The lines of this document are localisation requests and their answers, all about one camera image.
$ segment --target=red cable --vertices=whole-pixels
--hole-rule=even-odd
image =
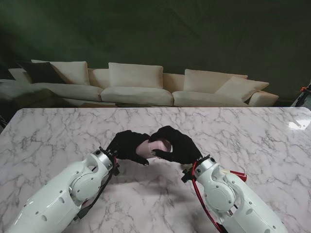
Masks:
[[[194,170],[195,170],[196,164],[197,164],[197,162],[195,161],[194,164],[193,164],[193,167],[192,167],[192,172],[191,172],[192,177],[194,177]],[[202,200],[200,191],[199,191],[198,187],[196,186],[196,183],[195,183],[195,179],[194,179],[194,178],[192,179],[192,184],[193,184],[195,193],[196,193],[196,195],[197,195],[197,197],[198,197],[198,199],[199,199],[199,201],[200,201],[200,203],[201,203],[201,205],[202,205],[202,207],[203,207],[205,213],[207,214],[209,220],[214,224],[214,226],[216,227],[216,229],[217,229],[220,233],[223,233],[223,231],[220,229],[218,223],[213,219],[213,217],[212,217],[212,216],[210,215],[210,213],[208,212],[208,210],[207,210],[207,208],[206,208],[206,206],[205,206],[205,204],[204,204],[204,202],[203,202],[203,200]]]

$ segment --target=marble table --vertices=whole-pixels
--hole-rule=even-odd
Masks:
[[[311,232],[311,112],[305,108],[23,109],[0,135],[0,233],[26,200],[68,164],[127,129],[171,125],[247,184],[288,232]],[[216,232],[179,164],[120,161],[94,208],[67,233]]]

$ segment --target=dark green backdrop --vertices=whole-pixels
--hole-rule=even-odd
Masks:
[[[248,74],[294,100],[310,81],[310,0],[0,0],[1,69],[15,59]]]

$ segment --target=gloved hand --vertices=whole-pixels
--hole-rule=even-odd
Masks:
[[[115,154],[118,159],[129,159],[146,166],[149,165],[148,160],[136,154],[136,148],[149,138],[150,136],[146,133],[141,134],[126,130],[116,134],[107,147],[107,151]]]
[[[151,135],[149,142],[165,139],[172,145],[172,152],[162,150],[153,150],[152,154],[166,159],[170,162],[180,164],[192,164],[195,160],[202,157],[199,149],[196,147],[190,137],[182,134],[180,131],[173,129],[171,126],[165,126]]]

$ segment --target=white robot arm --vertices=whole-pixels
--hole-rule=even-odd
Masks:
[[[116,165],[115,158],[102,148],[84,161],[69,165],[28,199],[7,233],[61,233],[88,212],[89,208],[82,208],[84,202],[97,193],[98,198]],[[97,172],[90,166],[97,167]],[[108,173],[106,183],[101,185]],[[204,186],[206,204],[219,223],[212,219],[196,189],[197,195],[220,232],[287,233],[277,215],[237,175],[222,170],[213,158],[195,162],[183,177],[184,182],[189,179],[195,188],[195,179]]]
[[[183,181],[192,179],[196,189],[197,179],[204,186],[206,204],[217,216],[219,224],[211,220],[220,232],[287,233],[283,223],[267,204],[237,175],[224,172],[213,158],[207,156],[195,162],[191,175],[183,178]]]
[[[116,165],[113,156],[102,148],[69,165],[27,200],[7,233],[62,232],[77,219],[83,203],[101,190],[103,178]]]

